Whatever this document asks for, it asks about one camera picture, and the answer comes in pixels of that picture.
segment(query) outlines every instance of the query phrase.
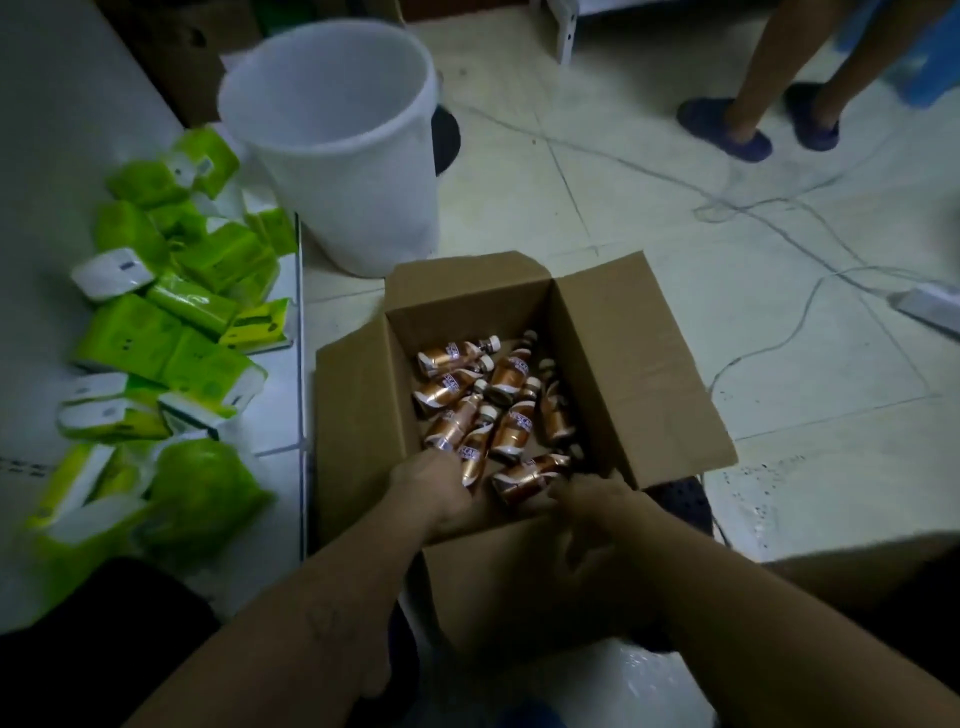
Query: wire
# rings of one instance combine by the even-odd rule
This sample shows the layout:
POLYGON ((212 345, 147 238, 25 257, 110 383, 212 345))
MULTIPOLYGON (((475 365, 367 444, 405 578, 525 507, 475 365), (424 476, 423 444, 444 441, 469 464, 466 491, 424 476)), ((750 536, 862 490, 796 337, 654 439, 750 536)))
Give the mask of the wire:
MULTIPOLYGON (((905 268, 899 268, 897 266, 870 265, 866 260, 864 260, 863 257, 858 255, 857 252, 854 251, 853 248, 851 248, 839 234, 837 234, 836 230, 833 229, 833 227, 830 225, 827 219, 823 215, 821 215, 820 212, 818 212, 815 207, 813 207, 812 205, 809 205, 808 203, 797 200, 796 198, 775 197, 775 198, 769 198, 767 200, 760 200, 758 202, 751 203, 745 206, 738 206, 733 204, 729 200, 723 197, 720 197, 719 195, 713 194, 712 192, 701 187, 698 184, 694 184, 693 182, 688 182, 687 180, 684 180, 679 177, 674 177, 673 175, 667 174, 665 172, 658 172, 655 169, 650 169, 649 167, 646 167, 637 162, 633 162, 622 157, 617 157, 616 155, 608 154, 606 152, 601 152, 596 149, 590 149, 589 147, 585 147, 580 144, 576 144, 574 142, 564 141, 563 139, 558 139, 556 137, 549 136, 544 133, 533 132, 529 129, 524 129, 523 127, 503 121, 502 119, 498 119, 495 116, 492 116, 486 113, 482 109, 478 109, 477 107, 472 106, 470 104, 464 104, 459 101, 450 101, 448 103, 453 107, 463 109, 465 111, 469 111, 470 113, 473 113, 477 116, 481 116, 487 119, 488 121, 493 122, 493 124, 503 127, 504 129, 508 129, 517 133, 522 133, 527 136, 532 136, 537 139, 542 139, 543 141, 547 142, 547 144, 556 144, 557 146, 564 147, 566 149, 570 149, 575 152, 580 152, 582 154, 590 155, 592 157, 597 157, 601 159, 607 159, 609 161, 612 161, 624 167, 627 167, 628 169, 632 169, 635 172, 638 172, 639 174, 645 175, 646 177, 650 177, 655 180, 661 180, 663 182, 668 182, 678 187, 682 187, 683 189, 690 190, 691 192, 696 192, 698 195, 703 197, 704 200, 707 201, 708 203, 725 207, 726 209, 732 210, 733 212, 736 212, 738 214, 746 215, 752 220, 756 220, 761 225, 768 228, 770 231, 776 233, 784 242, 786 242, 788 245, 793 247, 799 253, 810 258, 811 260, 816 262, 818 265, 820 265, 822 268, 828 271, 828 273, 825 276, 822 276, 821 278, 817 279, 817 282, 814 284, 813 289, 810 291, 810 295, 806 299, 806 303, 804 304, 804 310, 803 310, 803 313, 801 314, 800 320, 797 322, 797 325, 794 326, 790 334, 785 339, 780 341, 778 344, 775 344, 769 347, 764 347, 763 349, 758 349, 755 352, 748 352, 745 354, 741 354, 735 359, 725 364, 720 369, 720 371, 717 372, 716 376, 714 376, 713 381, 710 383, 708 387, 708 392, 711 397, 713 396, 713 390, 716 388, 717 382, 720 381, 720 378, 724 374, 726 374, 730 369, 735 367, 737 364, 739 364, 740 362, 746 359, 753 358, 754 356, 760 356, 761 354, 775 352, 779 349, 782 349, 797 337, 801 329, 803 329, 804 324, 806 323, 806 318, 810 313, 810 307, 813 306, 813 300, 816 298, 816 295, 820 291, 820 288, 824 284, 824 281, 832 278, 838 278, 844 281, 847 285, 850 285, 853 288, 856 288, 857 290, 862 291, 863 293, 868 293, 871 296, 877 296, 883 299, 886 299, 888 296, 896 292, 888 291, 882 288, 872 288, 870 286, 864 285, 858 280, 851 278, 849 274, 858 273, 862 271, 876 271, 886 276, 890 276, 891 278, 909 280, 911 282, 940 282, 940 281, 933 281, 931 280, 930 277, 924 276, 923 274, 918 273, 916 271, 911 271, 905 268), (805 245, 803 245, 799 240, 797 240, 795 237, 793 237, 793 235, 791 235, 789 232, 781 228, 779 225, 771 222, 770 220, 763 217, 762 215, 759 215, 754 212, 754 208, 762 205, 770 205, 772 203, 787 203, 787 204, 795 205, 804 209, 811 216, 813 216, 818 222, 820 222, 820 224, 829 233, 829 235, 833 238, 833 240, 841 248, 843 248, 854 260, 860 263, 860 265, 855 266, 853 268, 846 268, 843 270, 838 269, 837 267, 829 263, 826 259, 824 259, 820 255, 817 255, 813 251, 809 250, 805 245)), ((883 144, 885 144, 891 138, 892 135, 893 133, 888 134, 887 137, 884 138, 883 142, 881 142, 881 144, 873 152, 871 152, 867 158, 871 157, 873 154, 879 151, 879 149, 882 148, 883 144)), ((860 162, 858 162, 855 166, 863 163, 863 161, 865 161, 865 159, 861 159, 860 162)), ((825 182, 820 182, 814 185, 813 187, 810 187, 807 190, 803 190, 799 194, 805 194, 806 192, 811 192, 814 189, 821 189, 823 187, 830 186, 838 182, 839 179, 844 174, 846 174, 846 172, 841 173, 839 175, 835 175, 834 177, 830 178, 829 180, 826 180, 825 182)))

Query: tiled floor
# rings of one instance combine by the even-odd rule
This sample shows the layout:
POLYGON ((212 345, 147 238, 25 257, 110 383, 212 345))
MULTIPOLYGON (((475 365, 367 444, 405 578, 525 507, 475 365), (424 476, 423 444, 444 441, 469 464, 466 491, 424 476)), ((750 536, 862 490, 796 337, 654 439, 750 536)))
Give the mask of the tiled floor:
MULTIPOLYGON (((643 250, 707 383, 798 323, 827 272, 798 245, 838 268, 897 265, 960 282, 960 92, 917 113, 875 84, 826 155, 800 149, 773 110, 762 126, 776 152, 748 166, 687 137, 671 114, 687 96, 735 91, 760 20, 693 31, 582 23, 566 68, 553 60, 552 22, 515 8, 416 28, 463 134, 440 182, 441 255, 518 249, 562 275, 643 250), (755 217, 730 208, 771 200, 755 217)), ((802 76, 825 78, 840 60, 827 49, 802 76)), ((362 325, 382 281, 307 252, 312 351, 362 325)), ((773 559, 960 528, 958 395, 960 344, 825 281, 795 339, 716 386, 741 464, 709 474, 707 487, 732 545, 773 559)), ((573 728, 711 724, 679 658, 615 641, 497 685, 457 703, 464 724, 485 724, 494 703, 523 693, 547 698, 573 728)))

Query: coffee bottle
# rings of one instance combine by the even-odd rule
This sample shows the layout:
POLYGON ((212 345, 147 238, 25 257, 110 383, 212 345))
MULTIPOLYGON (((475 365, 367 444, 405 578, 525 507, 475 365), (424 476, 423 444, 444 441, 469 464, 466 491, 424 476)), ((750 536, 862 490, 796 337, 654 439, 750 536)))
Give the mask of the coffee bottle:
POLYGON ((435 347, 417 354, 417 363, 420 371, 428 379, 452 372, 454 369, 465 367, 476 361, 484 354, 500 351, 500 339, 491 336, 489 339, 473 341, 451 341, 443 347, 435 347))
POLYGON ((506 407, 514 401, 520 387, 530 374, 530 359, 533 358, 536 345, 537 333, 524 331, 523 338, 510 355, 504 356, 497 362, 490 379, 490 389, 487 392, 487 397, 494 404, 506 407))
POLYGON ((516 402, 503 415, 496 434, 493 435, 490 446, 492 455, 508 463, 515 463, 520 459, 534 428, 534 411, 537 409, 539 395, 540 380, 535 376, 528 376, 516 395, 516 402))
POLYGON ((484 374, 493 369, 493 360, 484 354, 466 367, 454 369, 445 375, 431 379, 414 391, 414 400, 424 415, 430 416, 467 395, 484 374))
POLYGON ((571 465, 569 455, 547 452, 497 473, 491 483, 504 503, 518 505, 548 488, 557 478, 569 476, 571 465))
POLYGON ((423 438, 423 446, 445 450, 455 450, 467 436, 470 426, 476 419, 483 391, 487 388, 485 379, 477 379, 470 393, 458 401, 434 421, 423 438))
POLYGON ((469 435, 464 438, 457 454, 460 455, 461 478, 465 488, 469 488, 481 477, 487 465, 487 447, 493 435, 493 425, 500 416, 500 410, 489 404, 480 407, 480 416, 474 423, 469 435))
POLYGON ((577 433, 577 427, 570 417, 570 402, 557 375, 557 362, 543 359, 540 362, 540 376, 543 379, 543 396, 540 398, 543 432, 546 441, 556 446, 573 437, 577 433))

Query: white bucket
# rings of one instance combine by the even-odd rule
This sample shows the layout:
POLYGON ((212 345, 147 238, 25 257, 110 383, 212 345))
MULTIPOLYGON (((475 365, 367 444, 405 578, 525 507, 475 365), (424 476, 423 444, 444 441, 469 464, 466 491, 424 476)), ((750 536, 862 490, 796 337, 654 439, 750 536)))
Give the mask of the white bucket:
POLYGON ((312 23, 264 41, 227 73, 218 98, 229 131, 330 259, 368 278, 437 250, 436 106, 426 47, 370 20, 312 23))

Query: slipper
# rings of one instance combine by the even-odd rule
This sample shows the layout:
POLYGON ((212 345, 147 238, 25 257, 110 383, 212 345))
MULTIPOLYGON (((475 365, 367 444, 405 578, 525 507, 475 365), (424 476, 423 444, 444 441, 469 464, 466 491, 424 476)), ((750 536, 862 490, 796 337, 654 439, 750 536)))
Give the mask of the slipper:
POLYGON ((750 141, 735 141, 727 129, 724 112, 733 99, 690 99, 677 109, 677 121, 688 132, 709 142, 731 157, 751 164, 764 161, 774 151, 770 138, 763 132, 756 132, 750 141))
POLYGON ((840 141, 840 123, 825 129, 813 120, 813 99, 823 84, 807 82, 791 84, 783 92, 786 112, 793 122, 793 133, 803 146, 813 152, 829 152, 840 141))

